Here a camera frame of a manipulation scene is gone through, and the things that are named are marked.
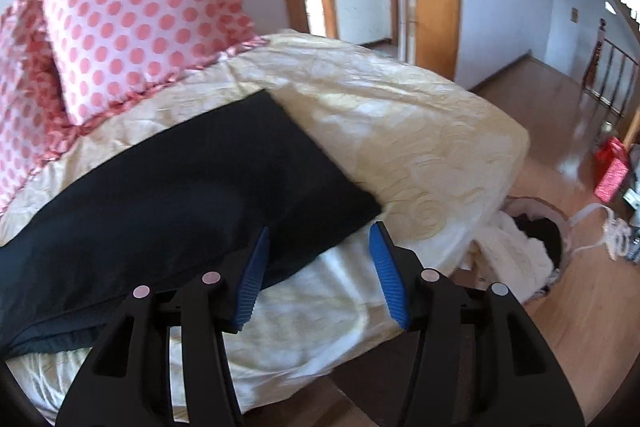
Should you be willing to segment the black pants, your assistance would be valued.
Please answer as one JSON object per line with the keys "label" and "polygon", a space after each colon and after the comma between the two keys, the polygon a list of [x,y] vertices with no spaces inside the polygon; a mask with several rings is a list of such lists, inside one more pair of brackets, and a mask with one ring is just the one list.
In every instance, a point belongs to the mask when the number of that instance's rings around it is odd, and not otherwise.
{"label": "black pants", "polygon": [[178,287],[262,232],[280,283],[381,210],[256,92],[105,161],[2,247],[2,358],[89,347],[137,286]]}

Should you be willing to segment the white clothes in basket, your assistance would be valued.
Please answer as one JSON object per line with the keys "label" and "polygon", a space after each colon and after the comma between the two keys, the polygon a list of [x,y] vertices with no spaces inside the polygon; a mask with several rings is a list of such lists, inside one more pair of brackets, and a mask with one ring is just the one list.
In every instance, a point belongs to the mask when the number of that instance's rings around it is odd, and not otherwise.
{"label": "white clothes in basket", "polygon": [[475,231],[468,260],[475,288],[503,283],[520,303],[540,296],[554,272],[544,243],[528,237],[502,210]]}

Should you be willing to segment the round laundry basket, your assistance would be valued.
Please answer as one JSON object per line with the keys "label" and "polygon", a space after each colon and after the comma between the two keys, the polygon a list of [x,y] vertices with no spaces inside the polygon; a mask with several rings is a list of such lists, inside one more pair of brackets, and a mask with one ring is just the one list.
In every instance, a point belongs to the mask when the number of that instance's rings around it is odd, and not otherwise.
{"label": "round laundry basket", "polygon": [[506,284],[520,303],[528,303],[548,294],[569,251],[564,212],[541,198],[509,197],[474,232],[457,278],[476,289]]}

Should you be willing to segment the cream patterned bed quilt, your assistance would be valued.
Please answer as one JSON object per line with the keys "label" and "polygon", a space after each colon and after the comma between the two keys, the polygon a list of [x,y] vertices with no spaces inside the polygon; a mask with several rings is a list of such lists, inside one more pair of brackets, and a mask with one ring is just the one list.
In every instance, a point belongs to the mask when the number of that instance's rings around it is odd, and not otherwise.
{"label": "cream patterned bed quilt", "polygon": [[[527,131],[428,70],[336,40],[286,32],[171,84],[82,136],[30,180],[1,220],[9,241],[63,188],[118,153],[201,113],[268,91],[424,265],[454,272],[474,230],[501,206]],[[359,231],[262,291],[226,340],[240,408],[288,399],[398,333]]]}

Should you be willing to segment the red bag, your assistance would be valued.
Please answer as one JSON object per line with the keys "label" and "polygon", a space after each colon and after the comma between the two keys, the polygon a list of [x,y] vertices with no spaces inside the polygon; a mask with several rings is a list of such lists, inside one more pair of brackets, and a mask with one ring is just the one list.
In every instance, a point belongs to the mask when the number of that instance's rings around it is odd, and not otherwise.
{"label": "red bag", "polygon": [[594,196],[601,202],[609,202],[628,171],[628,154],[623,142],[615,136],[606,139],[594,155]]}

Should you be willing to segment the left pink polka dot pillow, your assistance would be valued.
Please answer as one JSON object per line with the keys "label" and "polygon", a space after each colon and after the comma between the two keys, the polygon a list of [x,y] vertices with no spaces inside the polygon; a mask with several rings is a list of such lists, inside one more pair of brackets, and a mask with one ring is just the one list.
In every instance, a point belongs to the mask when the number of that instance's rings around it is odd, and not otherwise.
{"label": "left pink polka dot pillow", "polygon": [[77,138],[67,117],[42,0],[1,15],[1,209]]}

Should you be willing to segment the pink polka dot pillow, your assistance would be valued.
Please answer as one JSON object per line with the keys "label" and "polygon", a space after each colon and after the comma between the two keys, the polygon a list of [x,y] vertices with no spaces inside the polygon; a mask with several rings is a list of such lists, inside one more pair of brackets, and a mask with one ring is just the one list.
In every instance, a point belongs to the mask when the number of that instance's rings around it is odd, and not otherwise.
{"label": "pink polka dot pillow", "polygon": [[76,126],[257,40],[243,0],[42,0],[42,7]]}
{"label": "pink polka dot pillow", "polygon": [[67,117],[42,0],[1,15],[1,209],[77,138]]}

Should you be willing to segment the wooden stair railing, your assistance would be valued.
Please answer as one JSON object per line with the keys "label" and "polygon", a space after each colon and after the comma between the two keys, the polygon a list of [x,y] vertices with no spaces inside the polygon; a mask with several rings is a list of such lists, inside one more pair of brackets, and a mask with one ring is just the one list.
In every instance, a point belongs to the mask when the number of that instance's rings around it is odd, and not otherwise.
{"label": "wooden stair railing", "polygon": [[629,108],[638,68],[638,62],[606,36],[606,20],[601,18],[582,90],[620,119]]}

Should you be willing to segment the right pink polka dot pillow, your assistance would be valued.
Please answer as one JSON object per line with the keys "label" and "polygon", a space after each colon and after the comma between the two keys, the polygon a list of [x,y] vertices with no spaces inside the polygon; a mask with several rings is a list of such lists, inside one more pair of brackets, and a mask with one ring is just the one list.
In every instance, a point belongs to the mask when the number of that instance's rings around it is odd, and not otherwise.
{"label": "right pink polka dot pillow", "polygon": [[42,7],[76,126],[257,40],[243,0],[42,0]]}

